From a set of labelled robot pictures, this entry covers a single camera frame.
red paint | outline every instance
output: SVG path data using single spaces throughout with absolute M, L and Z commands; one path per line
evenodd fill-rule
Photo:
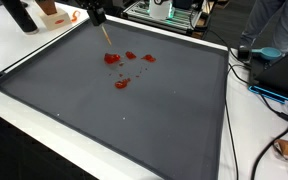
M 64 19 L 60 19 L 60 20 L 56 21 L 55 24 L 61 24 L 62 22 L 64 22 Z
M 148 62 L 155 62 L 155 61 L 156 61 L 156 59 L 155 59 L 152 55 L 150 55 L 150 54 L 142 57 L 142 59 L 144 59 L 144 60 L 146 60 L 146 61 L 148 61 Z
M 104 61 L 107 64 L 113 64 L 121 59 L 121 56 L 118 54 L 105 54 Z
M 115 87 L 116 87 L 117 89 L 126 88 L 127 84 L 128 84 L 130 81 L 131 81 L 130 78 L 128 78 L 128 79 L 123 79 L 122 81 L 117 81 L 117 82 L 115 83 Z
M 127 52 L 125 53 L 125 55 L 126 55 L 126 57 L 127 57 L 128 59 L 135 59 L 135 58 L 136 58 L 135 54 L 133 54 L 133 53 L 130 52 L 130 51 L 127 51 Z

white surface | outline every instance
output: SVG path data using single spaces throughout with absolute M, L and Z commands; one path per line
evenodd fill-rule
M 5 7 L 0 6 L 0 71 L 88 18 L 88 15 L 84 13 L 72 25 L 48 31 L 38 16 L 42 11 L 40 7 L 33 0 L 24 1 L 29 3 L 26 10 L 39 28 L 39 32 L 34 35 L 25 35 Z M 66 11 L 70 18 L 76 10 L 63 4 L 57 4 L 57 6 Z
M 109 16 L 108 19 L 214 48 L 225 49 L 223 46 L 137 23 Z M 32 50 L 34 50 L 33 46 L 36 49 L 40 45 L 39 41 L 30 41 L 30 43 L 32 43 L 30 44 Z M 22 56 L 27 54 L 22 52 L 25 51 L 23 49 L 27 45 L 17 41 L 8 43 L 8 46 L 16 46 L 21 49 L 18 53 Z M 0 47 L 0 52 L 3 51 L 3 48 L 7 49 L 8 47 Z M 8 66 L 12 61 L 0 61 L 0 63 L 0 66 Z M 242 78 L 247 78 L 244 70 L 239 68 L 236 70 Z M 288 124 L 271 113 L 261 99 L 250 93 L 246 86 L 235 78 L 233 73 L 230 74 L 228 80 L 227 100 L 240 168 L 240 179 L 249 180 L 253 162 L 259 152 L 273 137 L 284 131 Z M 269 102 L 277 110 L 282 110 L 278 103 Z M 158 176 L 145 168 L 2 93 L 0 93 L 0 117 L 99 179 L 159 179 Z M 260 162 L 256 177 L 256 179 L 288 180 L 288 164 L 277 160 L 270 149 Z M 219 179 L 235 179 L 235 167 L 226 116 L 223 125 Z

